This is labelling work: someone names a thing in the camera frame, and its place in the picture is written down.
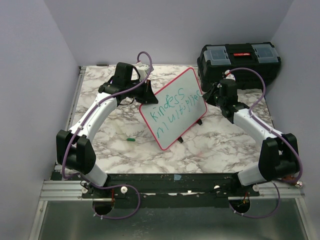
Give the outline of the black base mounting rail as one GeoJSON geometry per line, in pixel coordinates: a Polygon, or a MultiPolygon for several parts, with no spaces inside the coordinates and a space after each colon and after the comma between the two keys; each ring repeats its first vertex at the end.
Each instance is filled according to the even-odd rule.
{"type": "Polygon", "coordinates": [[[133,210],[137,206],[149,209],[215,207],[227,208],[229,200],[249,201],[260,195],[257,185],[234,187],[233,173],[118,173],[111,174],[108,186],[99,189],[79,181],[81,200],[92,202],[100,212],[111,209],[133,210]]]}

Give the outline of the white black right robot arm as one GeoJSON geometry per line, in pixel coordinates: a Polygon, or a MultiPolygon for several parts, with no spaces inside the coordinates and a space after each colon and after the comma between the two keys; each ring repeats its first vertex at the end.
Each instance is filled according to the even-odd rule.
{"type": "Polygon", "coordinates": [[[271,128],[238,100],[236,82],[222,79],[215,84],[203,99],[209,105],[218,107],[222,115],[232,124],[244,130],[260,145],[258,162],[232,176],[230,191],[241,196],[249,185],[270,182],[289,175],[300,174],[297,138],[271,128]]]}

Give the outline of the pink framed whiteboard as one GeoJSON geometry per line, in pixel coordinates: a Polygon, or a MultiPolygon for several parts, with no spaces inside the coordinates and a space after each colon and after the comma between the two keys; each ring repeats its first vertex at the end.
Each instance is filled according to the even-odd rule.
{"type": "Polygon", "coordinates": [[[157,104],[142,104],[139,112],[161,150],[168,149],[207,112],[196,71],[189,67],[162,87],[157,104]]]}

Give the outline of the black plastic toolbox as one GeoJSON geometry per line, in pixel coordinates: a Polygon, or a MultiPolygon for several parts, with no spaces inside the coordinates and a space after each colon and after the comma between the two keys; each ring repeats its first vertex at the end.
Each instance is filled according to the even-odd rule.
{"type": "Polygon", "coordinates": [[[197,73],[203,92],[222,79],[227,70],[249,68],[270,85],[281,69],[281,57],[271,42],[205,45],[197,58],[197,73]]]}

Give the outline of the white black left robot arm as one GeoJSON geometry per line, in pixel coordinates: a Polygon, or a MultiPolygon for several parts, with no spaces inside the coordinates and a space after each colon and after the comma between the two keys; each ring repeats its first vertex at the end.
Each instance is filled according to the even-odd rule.
{"type": "Polygon", "coordinates": [[[126,98],[141,104],[157,104],[149,75],[153,65],[137,65],[119,62],[114,75],[98,88],[98,94],[82,118],[69,130],[60,130],[56,135],[57,162],[62,166],[61,174],[67,179],[65,169],[88,180],[93,191],[101,198],[107,197],[111,185],[108,175],[96,164],[92,142],[96,133],[109,116],[126,98]]]}

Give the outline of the aluminium frame extrusion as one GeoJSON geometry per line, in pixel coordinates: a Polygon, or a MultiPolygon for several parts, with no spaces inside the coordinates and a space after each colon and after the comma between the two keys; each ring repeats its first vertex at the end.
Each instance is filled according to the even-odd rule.
{"type": "MultiPolygon", "coordinates": [[[[86,68],[86,66],[79,67],[79,75],[76,82],[70,111],[67,117],[67,122],[64,128],[65,130],[68,130],[73,125],[86,68]]],[[[64,203],[82,200],[80,182],[78,180],[71,181],[63,179],[60,175],[60,170],[61,167],[58,164],[55,164],[49,180],[45,180],[42,184],[35,217],[29,235],[30,240],[41,239],[42,228],[50,202],[64,203]]]]}

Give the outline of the blue tape piece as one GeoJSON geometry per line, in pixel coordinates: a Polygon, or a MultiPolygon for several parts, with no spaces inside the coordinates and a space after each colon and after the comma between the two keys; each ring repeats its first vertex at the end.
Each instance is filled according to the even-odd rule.
{"type": "Polygon", "coordinates": [[[174,180],[174,181],[180,181],[181,178],[182,178],[182,175],[180,175],[180,174],[174,174],[174,175],[173,175],[173,180],[174,180]]]}

